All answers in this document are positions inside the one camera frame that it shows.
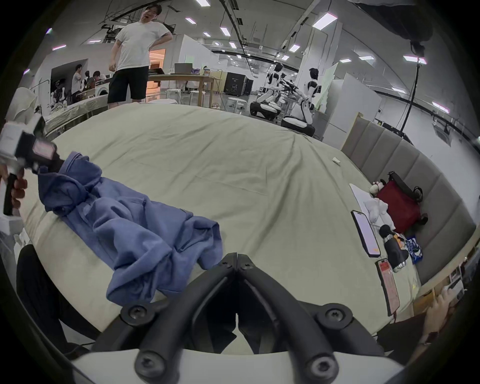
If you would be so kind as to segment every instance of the black water bottle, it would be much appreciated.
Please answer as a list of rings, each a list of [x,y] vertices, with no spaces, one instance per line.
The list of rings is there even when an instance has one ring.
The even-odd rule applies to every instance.
[[[407,265],[407,255],[400,249],[398,242],[393,237],[394,233],[391,231],[388,225],[382,225],[379,230],[380,236],[384,239],[385,250],[387,251],[388,262],[393,268],[394,272],[398,272],[404,266]]]

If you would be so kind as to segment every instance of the blue cloth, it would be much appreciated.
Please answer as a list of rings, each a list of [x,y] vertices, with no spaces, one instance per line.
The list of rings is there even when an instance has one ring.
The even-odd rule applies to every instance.
[[[100,167],[72,152],[59,173],[42,167],[38,194],[113,269],[107,299],[118,305],[182,291],[196,262],[222,258],[218,223],[101,177]]]

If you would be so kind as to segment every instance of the black shorts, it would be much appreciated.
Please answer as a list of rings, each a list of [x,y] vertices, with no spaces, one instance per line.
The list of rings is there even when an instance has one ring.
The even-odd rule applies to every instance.
[[[146,97],[148,67],[125,68],[116,71],[108,88],[108,103],[119,103],[127,98],[127,87],[133,100]]]

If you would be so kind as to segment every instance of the white paper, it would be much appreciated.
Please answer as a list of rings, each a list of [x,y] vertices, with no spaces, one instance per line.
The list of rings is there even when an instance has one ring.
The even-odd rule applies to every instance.
[[[381,227],[382,225],[384,225],[385,223],[382,220],[381,215],[378,215],[378,219],[375,223],[372,223],[370,221],[370,212],[368,211],[367,207],[365,206],[365,202],[367,200],[372,199],[372,196],[370,195],[370,193],[365,192],[364,190],[360,189],[359,187],[357,187],[354,184],[350,184],[350,188],[352,189],[353,195],[355,196],[355,198],[357,199],[357,201],[359,203],[361,211],[365,214],[365,216],[367,217],[370,224],[372,224],[375,227]]]

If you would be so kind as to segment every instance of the white robot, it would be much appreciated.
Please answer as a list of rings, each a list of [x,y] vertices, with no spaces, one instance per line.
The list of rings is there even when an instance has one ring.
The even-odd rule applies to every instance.
[[[303,92],[291,82],[286,82],[291,92],[300,96],[299,103],[293,107],[292,113],[282,119],[281,126],[290,128],[293,131],[304,133],[307,136],[313,136],[315,128],[312,126],[312,97],[319,91],[318,69],[310,68],[310,81],[305,83]]]
[[[273,120],[280,113],[282,108],[275,103],[275,100],[279,97],[279,91],[284,90],[284,87],[280,84],[282,69],[283,65],[277,63],[274,72],[268,76],[267,91],[250,104],[250,114],[252,116],[257,116],[257,113],[260,113],[259,117]]]

